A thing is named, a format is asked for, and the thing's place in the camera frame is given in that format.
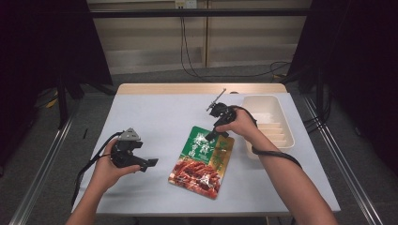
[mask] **table surface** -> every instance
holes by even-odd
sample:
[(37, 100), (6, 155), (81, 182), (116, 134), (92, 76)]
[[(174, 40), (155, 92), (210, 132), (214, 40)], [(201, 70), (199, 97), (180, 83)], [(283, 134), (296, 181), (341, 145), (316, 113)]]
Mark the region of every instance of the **table surface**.
[[(206, 108), (219, 99), (227, 105), (240, 105), (249, 95), (273, 95), (279, 101), (290, 126), (295, 145), (287, 152), (295, 157), (313, 180), (333, 211), (340, 211), (314, 147), (302, 125), (291, 96), (277, 83), (129, 83), (115, 96), (93, 155), (114, 133), (134, 128), (143, 147), (134, 150), (140, 158), (158, 158), (146, 172), (122, 177), (102, 197), (98, 214), (149, 217), (231, 217), (278, 216), (288, 210), (279, 198), (259, 160), (248, 158), (240, 136), (216, 200), (168, 183), (180, 152), (193, 126), (212, 129), (216, 121)], [(94, 166), (85, 173), (75, 205), (82, 198)]]

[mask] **wall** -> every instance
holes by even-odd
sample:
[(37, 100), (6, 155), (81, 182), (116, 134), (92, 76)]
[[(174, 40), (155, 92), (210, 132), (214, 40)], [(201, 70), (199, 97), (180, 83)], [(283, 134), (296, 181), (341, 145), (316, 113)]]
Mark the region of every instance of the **wall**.
[[(169, 0), (88, 0), (90, 9), (167, 9)], [(311, 0), (199, 0), (199, 8), (309, 8)], [(291, 61), (305, 17), (184, 18), (194, 68)], [(180, 18), (95, 19), (111, 74), (189, 66)]]

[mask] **person's left hand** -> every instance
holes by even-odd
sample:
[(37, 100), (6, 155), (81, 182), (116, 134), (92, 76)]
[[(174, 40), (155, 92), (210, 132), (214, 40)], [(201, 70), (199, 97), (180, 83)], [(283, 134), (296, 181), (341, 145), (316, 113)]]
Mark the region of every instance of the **person's left hand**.
[[(117, 139), (113, 139), (106, 145), (103, 155), (111, 154), (112, 147), (116, 141)], [(112, 187), (120, 177), (129, 173), (136, 173), (140, 169), (141, 167), (139, 165), (117, 168), (111, 161), (111, 156), (101, 157), (96, 163), (89, 188), (94, 188), (104, 193), (108, 188)]]

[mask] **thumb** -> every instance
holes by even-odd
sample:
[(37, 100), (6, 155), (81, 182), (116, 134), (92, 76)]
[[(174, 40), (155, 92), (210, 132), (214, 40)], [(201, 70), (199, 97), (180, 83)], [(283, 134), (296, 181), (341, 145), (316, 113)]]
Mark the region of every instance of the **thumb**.
[(136, 173), (136, 172), (138, 172), (140, 170), (141, 170), (141, 166), (140, 165), (132, 165), (132, 166), (125, 167), (125, 168), (121, 169), (123, 174)]
[(117, 139), (112, 139), (110, 142), (105, 147), (105, 150), (103, 150), (103, 154), (110, 154), (112, 151), (112, 147), (115, 145), (117, 142)]

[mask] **plastic tray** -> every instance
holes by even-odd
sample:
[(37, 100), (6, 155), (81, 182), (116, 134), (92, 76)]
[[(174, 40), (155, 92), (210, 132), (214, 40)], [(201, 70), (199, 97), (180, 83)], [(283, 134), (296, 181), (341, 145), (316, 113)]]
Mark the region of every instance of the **plastic tray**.
[[(281, 151), (287, 152), (294, 146), (295, 140), (276, 97), (247, 96), (243, 99), (242, 107), (252, 114), (261, 132)], [(248, 157), (258, 159), (252, 152), (252, 145), (246, 142), (246, 146)]]

